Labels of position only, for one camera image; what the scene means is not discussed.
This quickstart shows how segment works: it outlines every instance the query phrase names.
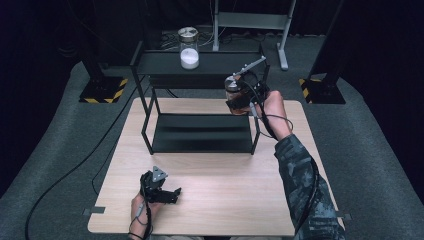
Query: glass jar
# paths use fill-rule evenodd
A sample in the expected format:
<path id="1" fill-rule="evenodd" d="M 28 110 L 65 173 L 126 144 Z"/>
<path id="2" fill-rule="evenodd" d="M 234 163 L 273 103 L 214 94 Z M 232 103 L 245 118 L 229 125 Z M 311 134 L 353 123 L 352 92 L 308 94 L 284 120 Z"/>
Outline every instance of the glass jar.
<path id="1" fill-rule="evenodd" d="M 227 95 L 227 100 L 231 101 L 234 100 L 236 98 L 239 98 L 241 96 L 243 96 L 243 91 L 240 89 L 240 87 L 237 85 L 237 80 L 239 79 L 240 76 L 229 76 L 227 77 L 227 79 L 225 79 L 225 93 Z M 230 108 L 230 112 L 233 115 L 242 115 L 242 114 L 246 114 L 246 111 L 242 110 L 242 109 L 234 109 L 234 108 Z"/>
<path id="2" fill-rule="evenodd" d="M 185 69 L 195 69 L 199 66 L 199 50 L 197 48 L 199 32 L 193 27 L 185 27 L 178 30 L 178 36 L 181 66 Z"/>

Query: black clamp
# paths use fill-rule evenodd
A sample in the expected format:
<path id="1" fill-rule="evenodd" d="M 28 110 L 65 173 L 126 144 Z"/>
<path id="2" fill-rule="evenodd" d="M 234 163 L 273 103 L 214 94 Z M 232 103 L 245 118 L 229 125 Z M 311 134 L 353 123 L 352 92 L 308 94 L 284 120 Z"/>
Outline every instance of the black clamp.
<path id="1" fill-rule="evenodd" d="M 150 170 L 141 175 L 140 178 L 140 194 L 144 197 L 145 201 L 154 203 L 176 203 L 178 196 L 181 193 L 181 188 L 173 192 L 162 190 L 162 185 L 165 178 L 168 177 L 164 171 L 158 167 L 153 167 L 153 172 Z"/>

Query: gray carpet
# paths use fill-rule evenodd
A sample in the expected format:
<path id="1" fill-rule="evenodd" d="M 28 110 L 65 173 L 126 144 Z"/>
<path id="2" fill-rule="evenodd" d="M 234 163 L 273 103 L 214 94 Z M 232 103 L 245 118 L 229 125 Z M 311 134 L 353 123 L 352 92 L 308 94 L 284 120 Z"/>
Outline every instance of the gray carpet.
<path id="1" fill-rule="evenodd" d="M 276 52 L 278 37 L 268 36 L 262 42 L 272 64 L 268 83 L 286 99 L 303 104 L 339 209 L 353 218 L 345 222 L 347 237 L 422 239 L 424 207 L 361 95 L 340 79 L 338 87 L 345 105 L 308 105 L 303 99 L 298 79 L 308 75 L 323 40 L 290 37 L 286 44 L 289 70 L 284 72 Z M 233 39 L 229 44 L 221 44 L 221 50 L 252 50 L 257 44 L 254 40 Z M 129 110 L 126 103 L 137 97 L 137 92 L 131 95 L 135 83 L 128 68 L 109 68 L 105 73 L 130 80 L 118 103 L 79 103 L 89 76 L 81 63 L 72 70 L 49 129 L 0 200 L 0 239 L 25 239 L 26 219 L 37 199 L 77 166 L 47 192 L 33 212 L 30 238 L 125 239 L 124 234 L 90 233 L 89 218 L 82 214 L 95 204 L 96 191 L 101 188 L 110 161 L 109 152 Z M 223 90 L 174 93 L 180 97 L 225 96 Z M 169 97 L 165 92 L 159 94 Z M 118 116 L 109 134 L 87 158 Z"/>

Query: metal bracket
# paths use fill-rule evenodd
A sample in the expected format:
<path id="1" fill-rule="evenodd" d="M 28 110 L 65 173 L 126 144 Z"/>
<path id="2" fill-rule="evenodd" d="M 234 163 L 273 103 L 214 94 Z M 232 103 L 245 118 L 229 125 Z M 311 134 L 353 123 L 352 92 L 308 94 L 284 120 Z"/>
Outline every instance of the metal bracket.
<path id="1" fill-rule="evenodd" d="M 82 215 L 84 216 L 90 216 L 92 213 L 97 213 L 97 214 L 103 214 L 105 212 L 106 207 L 92 207 L 92 208 L 86 208 L 84 209 L 84 211 L 82 212 Z"/>

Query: yellow and black hazard tape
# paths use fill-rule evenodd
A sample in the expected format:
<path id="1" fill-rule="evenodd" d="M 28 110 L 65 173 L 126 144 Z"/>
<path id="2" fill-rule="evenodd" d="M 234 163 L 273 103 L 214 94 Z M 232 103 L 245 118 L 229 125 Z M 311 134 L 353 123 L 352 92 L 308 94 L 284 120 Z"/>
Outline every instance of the yellow and black hazard tape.
<path id="1" fill-rule="evenodd" d="M 80 102 L 86 102 L 86 103 L 116 103 L 118 102 L 119 98 L 122 96 L 122 93 L 124 92 L 125 85 L 127 84 L 128 79 L 122 79 L 121 83 L 119 84 L 119 87 L 117 88 L 115 94 L 113 96 L 107 97 L 107 98 L 100 98 L 100 97 L 86 97 L 86 98 L 80 98 Z"/>
<path id="2" fill-rule="evenodd" d="M 311 79 L 311 81 L 321 82 L 321 80 L 319 80 L 319 79 Z M 305 98 L 306 102 L 307 103 L 313 103 L 312 99 L 311 99 L 310 91 L 309 91 L 308 86 L 306 84 L 306 80 L 305 79 L 299 79 L 299 83 L 300 83 L 300 87 L 302 88 L 303 97 Z"/>

